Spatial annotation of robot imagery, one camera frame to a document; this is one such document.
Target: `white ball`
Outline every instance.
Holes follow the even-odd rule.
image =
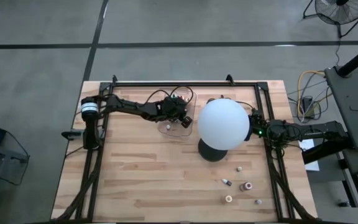
[[[214,149],[234,149],[244,141],[248,132],[248,114],[234,100],[213,100],[204,106],[198,116],[198,133]]]

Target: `electric fan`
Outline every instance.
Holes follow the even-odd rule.
[[[348,24],[358,19],[358,0],[315,0],[316,14],[305,15],[309,8],[311,0],[303,11],[303,18],[318,16],[322,21],[336,25],[338,30],[338,37],[346,36],[357,24],[358,21],[342,35],[341,25]]]

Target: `gray floor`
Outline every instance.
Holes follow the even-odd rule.
[[[337,40],[318,18],[301,20],[307,0],[110,0],[100,43]],[[0,0],[0,44],[91,43],[102,0]],[[358,26],[343,40],[358,40]],[[305,70],[336,63],[336,46],[98,49],[90,80],[284,80],[296,90]],[[339,64],[358,53],[341,46]],[[0,193],[0,223],[49,218],[89,49],[0,50],[0,127],[31,155],[19,187]],[[313,83],[323,80],[316,76]],[[310,88],[316,96],[326,84]],[[332,98],[320,122],[341,121]],[[337,208],[337,183],[311,183],[318,215],[348,221],[357,208]]]

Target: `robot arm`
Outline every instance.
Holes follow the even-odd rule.
[[[260,138],[270,140],[273,147],[285,147],[291,141],[324,138],[325,140],[347,136],[342,125],[336,121],[324,124],[299,125],[285,120],[273,119],[266,121],[262,113],[252,109],[250,115],[251,132]]]
[[[105,109],[99,112],[99,103],[105,101]],[[83,135],[84,149],[97,149],[100,146],[98,120],[112,112],[122,112],[142,117],[147,121],[181,121],[184,128],[188,128],[193,121],[186,116],[187,102],[180,97],[165,97],[156,102],[137,103],[120,99],[116,95],[89,96],[81,100],[81,116],[86,128]]]

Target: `wooden tabletop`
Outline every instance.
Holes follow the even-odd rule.
[[[275,118],[292,122],[284,82],[268,81],[268,86]],[[156,89],[159,87],[122,87],[115,88],[114,93],[127,100],[144,102]],[[173,88],[161,89],[170,91]],[[94,222],[277,221],[261,139],[252,135],[250,141],[228,151],[219,162],[205,161],[198,154],[200,137],[196,124],[200,109],[207,100],[224,95],[256,107],[253,87],[192,89],[197,94],[195,125],[187,138],[169,138],[158,131],[158,124],[138,116],[110,114]],[[80,99],[97,95],[98,90],[99,82],[85,82]],[[162,98],[162,94],[156,94],[150,101]],[[73,128],[84,127],[79,114]],[[80,146],[82,140],[72,141],[67,152]],[[65,160],[52,218],[61,215],[78,193],[85,157],[86,151],[82,149]],[[284,161],[292,192],[316,217],[301,151],[295,147],[286,148]],[[239,166],[242,172],[236,171]],[[232,186],[223,184],[221,179],[230,180]],[[253,188],[241,192],[239,185],[245,181],[251,182]],[[222,203],[221,199],[226,195],[233,197],[231,203]],[[280,198],[285,210],[282,194]],[[256,205],[257,199],[261,199],[262,204]]]

